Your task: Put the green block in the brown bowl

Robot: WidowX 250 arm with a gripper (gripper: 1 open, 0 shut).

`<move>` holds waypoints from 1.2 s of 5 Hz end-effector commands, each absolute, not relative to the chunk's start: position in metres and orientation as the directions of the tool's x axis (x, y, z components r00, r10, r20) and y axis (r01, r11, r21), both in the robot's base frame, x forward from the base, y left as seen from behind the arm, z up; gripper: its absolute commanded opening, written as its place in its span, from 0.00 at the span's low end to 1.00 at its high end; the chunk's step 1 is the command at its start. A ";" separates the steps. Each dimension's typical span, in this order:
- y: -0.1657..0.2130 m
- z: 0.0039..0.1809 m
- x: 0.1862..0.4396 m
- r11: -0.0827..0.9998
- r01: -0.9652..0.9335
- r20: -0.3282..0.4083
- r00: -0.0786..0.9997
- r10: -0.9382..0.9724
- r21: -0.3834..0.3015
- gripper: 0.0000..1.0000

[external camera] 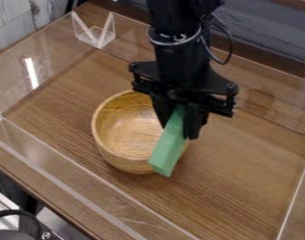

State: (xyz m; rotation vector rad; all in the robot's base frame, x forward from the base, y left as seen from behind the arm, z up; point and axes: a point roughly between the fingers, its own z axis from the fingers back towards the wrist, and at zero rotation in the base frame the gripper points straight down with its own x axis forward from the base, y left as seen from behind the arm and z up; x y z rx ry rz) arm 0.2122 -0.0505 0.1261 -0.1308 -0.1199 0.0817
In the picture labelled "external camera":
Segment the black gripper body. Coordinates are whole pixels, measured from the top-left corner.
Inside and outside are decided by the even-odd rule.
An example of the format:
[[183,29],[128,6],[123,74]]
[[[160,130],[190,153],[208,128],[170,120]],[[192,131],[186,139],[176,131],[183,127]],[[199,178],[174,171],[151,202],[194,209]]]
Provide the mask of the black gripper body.
[[215,58],[206,34],[174,38],[150,36],[155,59],[130,63],[132,90],[151,97],[164,96],[175,106],[194,103],[226,117],[234,115],[238,86],[211,67]]

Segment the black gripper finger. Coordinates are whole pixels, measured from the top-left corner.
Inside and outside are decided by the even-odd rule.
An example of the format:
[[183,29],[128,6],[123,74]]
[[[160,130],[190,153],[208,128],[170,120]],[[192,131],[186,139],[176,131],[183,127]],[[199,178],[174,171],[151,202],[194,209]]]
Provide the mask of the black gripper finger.
[[208,110],[200,105],[187,103],[184,105],[183,136],[188,140],[198,138],[199,130],[207,124]]
[[172,110],[175,108],[175,101],[164,96],[156,94],[151,95],[152,109],[162,127],[167,125]]

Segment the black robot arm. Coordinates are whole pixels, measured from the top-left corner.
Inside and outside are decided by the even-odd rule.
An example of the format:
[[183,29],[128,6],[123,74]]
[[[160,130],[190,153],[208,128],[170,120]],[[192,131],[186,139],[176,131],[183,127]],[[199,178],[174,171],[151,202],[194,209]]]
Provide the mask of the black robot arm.
[[167,125],[174,109],[183,108],[188,140],[198,138],[210,114],[234,115],[238,85],[211,67],[211,62],[227,63],[211,52],[211,30],[227,30],[214,16],[222,5],[222,0],[147,0],[155,59],[128,65],[132,90],[151,98],[159,124]]

